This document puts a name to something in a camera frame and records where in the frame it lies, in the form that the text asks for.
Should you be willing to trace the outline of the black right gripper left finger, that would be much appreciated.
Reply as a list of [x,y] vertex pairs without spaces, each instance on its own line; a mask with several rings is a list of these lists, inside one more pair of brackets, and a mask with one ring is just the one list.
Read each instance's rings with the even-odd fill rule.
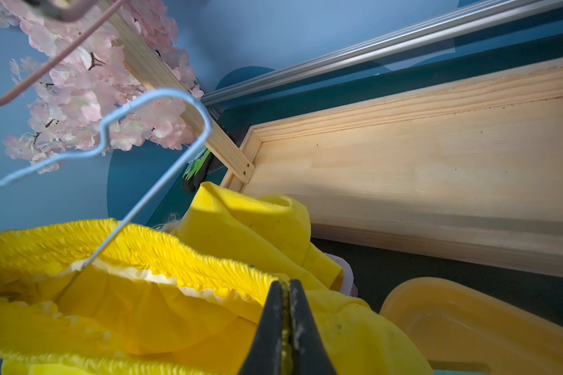
[[268,291],[250,351],[239,371],[240,375],[282,373],[285,301],[284,287],[274,281]]

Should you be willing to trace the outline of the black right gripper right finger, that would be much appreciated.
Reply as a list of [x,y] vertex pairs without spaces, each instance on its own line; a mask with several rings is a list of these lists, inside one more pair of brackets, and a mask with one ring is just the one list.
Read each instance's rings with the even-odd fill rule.
[[336,375],[317,329],[303,285],[289,282],[292,374]]

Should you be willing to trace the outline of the yellow shorts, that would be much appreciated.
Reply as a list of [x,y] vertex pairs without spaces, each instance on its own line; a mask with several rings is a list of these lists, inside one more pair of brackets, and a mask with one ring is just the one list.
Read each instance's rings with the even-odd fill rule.
[[4,374],[236,374],[273,282],[300,281],[339,374],[430,374],[425,356],[311,242],[307,208],[202,184],[155,230],[81,220],[0,233]]

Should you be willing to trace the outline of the light blue wire hanger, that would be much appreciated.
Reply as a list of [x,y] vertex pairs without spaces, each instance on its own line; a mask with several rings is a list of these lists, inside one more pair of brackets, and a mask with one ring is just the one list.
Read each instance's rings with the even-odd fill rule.
[[[139,86],[36,84],[0,108],[0,178],[60,153],[94,149],[101,118],[141,94]],[[156,100],[112,123],[108,149],[100,156],[68,160],[0,189],[0,232],[109,218],[107,177],[113,156],[136,171],[121,193],[124,211],[130,210],[192,143],[192,130],[181,117],[185,110],[179,99]]]

